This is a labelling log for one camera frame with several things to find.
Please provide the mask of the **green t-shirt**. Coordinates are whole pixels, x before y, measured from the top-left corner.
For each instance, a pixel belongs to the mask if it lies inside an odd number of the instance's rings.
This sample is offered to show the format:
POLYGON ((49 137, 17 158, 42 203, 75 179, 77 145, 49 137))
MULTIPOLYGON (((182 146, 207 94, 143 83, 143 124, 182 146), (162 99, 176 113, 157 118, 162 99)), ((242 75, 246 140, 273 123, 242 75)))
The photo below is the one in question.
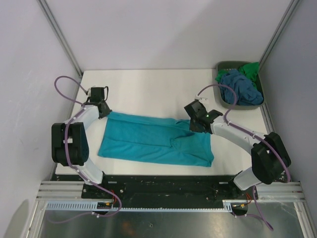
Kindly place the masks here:
POLYGON ((253 87, 257 89, 259 63, 258 62, 246 62, 246 61, 222 61, 217 65, 216 82, 220 82, 221 77, 226 72, 236 69, 241 74, 245 75, 251 80, 253 87))

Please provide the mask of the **aluminium frame rail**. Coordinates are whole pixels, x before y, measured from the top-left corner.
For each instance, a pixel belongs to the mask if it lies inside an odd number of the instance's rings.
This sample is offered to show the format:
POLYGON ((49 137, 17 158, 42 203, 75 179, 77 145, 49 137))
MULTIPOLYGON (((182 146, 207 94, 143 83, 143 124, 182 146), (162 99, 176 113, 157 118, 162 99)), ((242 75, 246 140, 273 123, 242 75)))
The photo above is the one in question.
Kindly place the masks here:
POLYGON ((36 198, 46 201, 72 201, 81 199, 82 181, 43 181, 36 198))

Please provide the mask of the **aluminium corner post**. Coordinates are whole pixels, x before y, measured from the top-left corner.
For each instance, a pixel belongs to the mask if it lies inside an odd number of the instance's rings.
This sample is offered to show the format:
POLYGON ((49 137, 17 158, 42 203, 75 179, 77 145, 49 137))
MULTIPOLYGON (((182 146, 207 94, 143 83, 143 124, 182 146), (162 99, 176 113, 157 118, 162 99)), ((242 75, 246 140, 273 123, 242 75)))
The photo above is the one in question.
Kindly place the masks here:
POLYGON ((285 30, 287 24, 289 23, 290 19, 292 18, 293 14, 297 10, 297 7, 300 5, 302 1, 301 0, 291 0, 286 11, 284 12, 277 28, 275 29, 273 36, 271 37, 263 55, 260 58, 259 61, 259 70, 262 69, 264 66, 266 60, 268 59, 270 53, 274 49, 274 46, 276 45, 277 41, 279 40, 280 36, 282 35, 283 31, 285 30))
POLYGON ((47 22, 49 23, 50 27, 52 28, 55 36, 57 37, 57 40, 59 41, 63 51, 65 52, 66 56, 68 57, 71 65, 75 69, 77 75, 79 78, 82 78, 83 76, 83 71, 75 58, 75 55, 67 41, 67 39, 64 36, 64 33, 62 32, 62 29, 54 16, 48 2, 46 0, 37 0, 37 3, 42 10, 45 18, 47 19, 47 22))

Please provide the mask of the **grey plastic bin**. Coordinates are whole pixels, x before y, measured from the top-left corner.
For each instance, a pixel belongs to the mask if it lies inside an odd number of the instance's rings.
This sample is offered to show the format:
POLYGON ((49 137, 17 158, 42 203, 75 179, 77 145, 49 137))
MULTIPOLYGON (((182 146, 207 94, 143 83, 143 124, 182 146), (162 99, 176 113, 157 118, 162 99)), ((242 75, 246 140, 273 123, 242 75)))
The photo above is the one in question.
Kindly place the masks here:
POLYGON ((215 82, 225 87, 217 87, 220 103, 229 108, 237 96, 235 108, 250 110, 264 103, 264 94, 259 77, 259 63, 245 61, 222 61, 218 63, 215 82))

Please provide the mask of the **dark blue t-shirt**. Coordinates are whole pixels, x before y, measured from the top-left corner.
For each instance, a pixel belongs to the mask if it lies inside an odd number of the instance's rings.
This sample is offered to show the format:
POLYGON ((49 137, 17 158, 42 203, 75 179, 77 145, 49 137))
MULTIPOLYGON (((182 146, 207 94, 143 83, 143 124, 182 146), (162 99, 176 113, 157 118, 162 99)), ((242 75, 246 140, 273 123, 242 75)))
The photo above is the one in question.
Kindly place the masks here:
POLYGON ((258 106, 264 101, 261 92, 253 87, 251 80, 236 69, 226 72, 218 84, 226 85, 235 92, 236 105, 258 106))

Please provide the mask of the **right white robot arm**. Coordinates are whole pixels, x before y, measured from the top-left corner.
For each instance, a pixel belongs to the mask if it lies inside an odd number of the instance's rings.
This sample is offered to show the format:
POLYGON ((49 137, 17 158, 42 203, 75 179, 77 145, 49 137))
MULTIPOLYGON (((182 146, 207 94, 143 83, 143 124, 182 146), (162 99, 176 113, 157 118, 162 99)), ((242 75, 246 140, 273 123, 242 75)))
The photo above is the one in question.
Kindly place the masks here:
POLYGON ((286 174, 287 182, 291 181, 288 170, 291 160, 277 133, 263 134, 237 125, 228 120, 228 113, 208 112, 199 100, 192 101, 184 109, 190 117, 191 131, 220 136, 250 154, 252 165, 236 174, 228 187, 232 198, 240 199, 254 185, 271 184, 282 173, 286 174))

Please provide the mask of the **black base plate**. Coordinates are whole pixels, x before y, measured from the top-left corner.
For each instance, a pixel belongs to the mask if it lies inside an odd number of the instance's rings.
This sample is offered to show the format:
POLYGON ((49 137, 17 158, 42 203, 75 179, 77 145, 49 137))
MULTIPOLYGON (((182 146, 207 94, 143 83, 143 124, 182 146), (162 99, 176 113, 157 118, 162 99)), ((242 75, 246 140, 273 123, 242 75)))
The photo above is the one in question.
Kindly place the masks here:
POLYGON ((245 202, 252 189, 239 190, 232 176, 124 176, 106 175, 103 191, 93 185, 83 186, 84 199, 119 197, 123 208, 213 209, 224 200, 245 202))

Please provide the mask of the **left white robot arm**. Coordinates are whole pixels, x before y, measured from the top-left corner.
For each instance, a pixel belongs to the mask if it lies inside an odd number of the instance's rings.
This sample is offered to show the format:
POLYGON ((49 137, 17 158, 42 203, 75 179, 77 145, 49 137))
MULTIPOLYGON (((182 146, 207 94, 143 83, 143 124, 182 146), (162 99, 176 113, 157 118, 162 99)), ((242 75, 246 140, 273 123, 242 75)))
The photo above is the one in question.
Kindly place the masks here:
POLYGON ((90 125, 107 117, 112 110, 106 103, 109 88, 92 87, 88 98, 78 113, 61 123, 52 125, 52 159, 64 167, 70 167, 88 185, 98 198, 109 194, 109 185, 103 182, 104 173, 90 159, 86 131, 90 125))

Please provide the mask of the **left aluminium corner post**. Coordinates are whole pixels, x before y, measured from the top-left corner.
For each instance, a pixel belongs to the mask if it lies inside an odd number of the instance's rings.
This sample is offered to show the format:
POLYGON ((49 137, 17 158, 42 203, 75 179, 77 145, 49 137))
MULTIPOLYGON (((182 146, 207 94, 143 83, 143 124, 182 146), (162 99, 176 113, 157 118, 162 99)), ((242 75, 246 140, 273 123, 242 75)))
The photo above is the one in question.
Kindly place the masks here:
POLYGON ((83 76, 83 71, 75 58, 75 55, 67 41, 67 39, 64 36, 64 33, 62 32, 62 29, 54 16, 48 2, 46 0, 37 0, 37 3, 42 10, 45 18, 47 19, 47 22, 49 23, 50 27, 52 28, 55 36, 57 37, 57 40, 59 41, 63 51, 65 52, 66 56, 68 57, 71 65, 75 69, 77 75, 79 78, 82 78, 83 76))

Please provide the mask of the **teal t-shirt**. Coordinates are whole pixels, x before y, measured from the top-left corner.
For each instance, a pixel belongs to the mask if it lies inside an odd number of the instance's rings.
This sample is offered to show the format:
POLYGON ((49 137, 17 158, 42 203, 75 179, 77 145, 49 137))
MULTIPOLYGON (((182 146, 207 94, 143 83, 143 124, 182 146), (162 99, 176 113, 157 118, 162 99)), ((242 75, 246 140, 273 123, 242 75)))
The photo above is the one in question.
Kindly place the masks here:
POLYGON ((211 136, 192 132, 188 119, 154 118, 112 112, 98 151, 104 158, 211 167, 211 136))

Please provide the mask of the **right aluminium corner post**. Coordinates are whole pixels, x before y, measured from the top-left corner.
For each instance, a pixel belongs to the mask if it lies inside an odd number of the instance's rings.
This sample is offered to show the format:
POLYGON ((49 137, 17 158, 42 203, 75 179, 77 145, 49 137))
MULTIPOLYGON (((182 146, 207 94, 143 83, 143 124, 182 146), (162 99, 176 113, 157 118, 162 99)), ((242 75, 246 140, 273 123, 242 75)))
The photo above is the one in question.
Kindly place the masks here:
POLYGON ((274 49, 274 46, 276 45, 277 41, 279 40, 280 36, 282 35, 283 31, 285 30, 287 24, 289 23, 290 19, 292 18, 293 14, 297 10, 297 7, 300 5, 302 1, 301 0, 291 0, 286 11, 284 12, 277 28, 275 29, 273 36, 271 37, 263 55, 260 58, 259 61, 259 70, 262 69, 264 66, 266 60, 268 59, 270 53, 274 49))

